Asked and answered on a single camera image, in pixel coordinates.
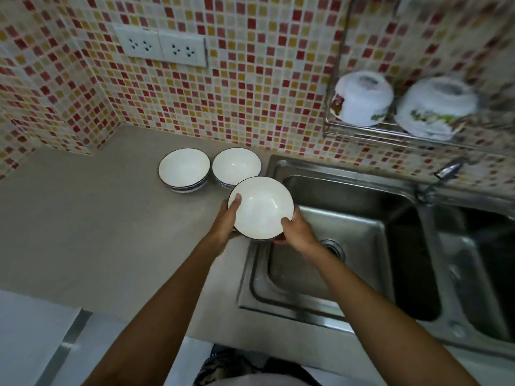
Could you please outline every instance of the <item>dish rack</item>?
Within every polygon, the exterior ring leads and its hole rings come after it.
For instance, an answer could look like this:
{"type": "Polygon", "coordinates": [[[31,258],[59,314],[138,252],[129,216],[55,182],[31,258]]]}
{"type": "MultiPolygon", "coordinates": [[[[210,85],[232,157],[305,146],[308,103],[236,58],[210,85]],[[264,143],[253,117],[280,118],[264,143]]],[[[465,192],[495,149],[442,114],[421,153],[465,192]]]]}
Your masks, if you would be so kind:
{"type": "Polygon", "coordinates": [[[335,86],[339,78],[340,60],[344,54],[345,39],[352,13],[354,0],[347,7],[344,32],[340,41],[338,55],[331,72],[325,95],[325,114],[323,118],[323,138],[334,137],[338,140],[357,139],[370,144],[387,144],[403,149],[434,151],[439,148],[462,151],[463,154],[483,153],[503,157],[515,157],[515,124],[501,123],[489,119],[484,113],[457,119],[462,130],[452,139],[438,141],[430,138],[417,137],[404,131],[393,119],[396,100],[390,106],[385,120],[372,127],[361,127],[345,123],[330,111],[331,101],[335,94],[335,86]]]}

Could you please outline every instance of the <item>drain strainer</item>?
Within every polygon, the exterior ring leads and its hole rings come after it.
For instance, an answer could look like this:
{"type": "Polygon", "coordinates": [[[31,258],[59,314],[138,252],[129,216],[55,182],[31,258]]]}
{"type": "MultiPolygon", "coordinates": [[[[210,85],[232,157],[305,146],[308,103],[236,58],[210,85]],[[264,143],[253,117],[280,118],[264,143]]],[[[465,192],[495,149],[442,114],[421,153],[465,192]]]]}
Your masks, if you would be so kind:
{"type": "Polygon", "coordinates": [[[320,245],[331,252],[338,260],[345,262],[345,252],[336,241],[333,240],[321,240],[320,245]]]}

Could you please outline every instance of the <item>double basin sink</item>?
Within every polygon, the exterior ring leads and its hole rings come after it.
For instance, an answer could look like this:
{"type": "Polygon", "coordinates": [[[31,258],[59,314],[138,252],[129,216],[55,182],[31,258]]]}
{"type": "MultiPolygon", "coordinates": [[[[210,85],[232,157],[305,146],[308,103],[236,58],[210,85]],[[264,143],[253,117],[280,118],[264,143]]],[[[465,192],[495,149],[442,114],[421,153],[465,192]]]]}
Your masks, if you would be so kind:
{"type": "MultiPolygon", "coordinates": [[[[515,360],[513,201],[273,156],[315,236],[445,344],[515,360]]],[[[253,241],[238,305],[353,333],[317,270],[288,246],[253,241]]]]}

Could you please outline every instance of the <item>white outlet plate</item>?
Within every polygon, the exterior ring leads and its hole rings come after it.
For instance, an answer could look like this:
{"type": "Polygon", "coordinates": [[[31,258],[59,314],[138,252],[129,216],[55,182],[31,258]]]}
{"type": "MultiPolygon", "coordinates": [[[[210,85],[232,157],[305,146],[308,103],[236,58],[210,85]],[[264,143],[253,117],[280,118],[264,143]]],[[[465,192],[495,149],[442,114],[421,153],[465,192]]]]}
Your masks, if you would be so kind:
{"type": "Polygon", "coordinates": [[[132,25],[115,25],[114,31],[129,57],[164,61],[157,31],[132,25]]]}
{"type": "Polygon", "coordinates": [[[206,67],[204,37],[177,31],[159,31],[164,61],[206,67]]]}

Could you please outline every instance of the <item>beige countertop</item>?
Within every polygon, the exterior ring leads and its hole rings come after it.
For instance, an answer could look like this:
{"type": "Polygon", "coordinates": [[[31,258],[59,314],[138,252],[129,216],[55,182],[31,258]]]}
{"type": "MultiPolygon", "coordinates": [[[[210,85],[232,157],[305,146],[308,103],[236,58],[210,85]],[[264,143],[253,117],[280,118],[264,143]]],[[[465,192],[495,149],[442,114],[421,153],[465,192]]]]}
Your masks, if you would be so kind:
{"type": "MultiPolygon", "coordinates": [[[[212,159],[221,142],[122,127],[95,156],[38,149],[0,181],[0,289],[131,319],[211,225],[228,190],[176,194],[157,176],[182,147],[212,159]]],[[[266,170],[269,152],[256,150],[266,170]]],[[[232,240],[208,276],[188,336],[383,381],[349,333],[240,309],[249,240],[232,240]]],[[[515,363],[450,348],[482,383],[515,383],[515,363]]]]}

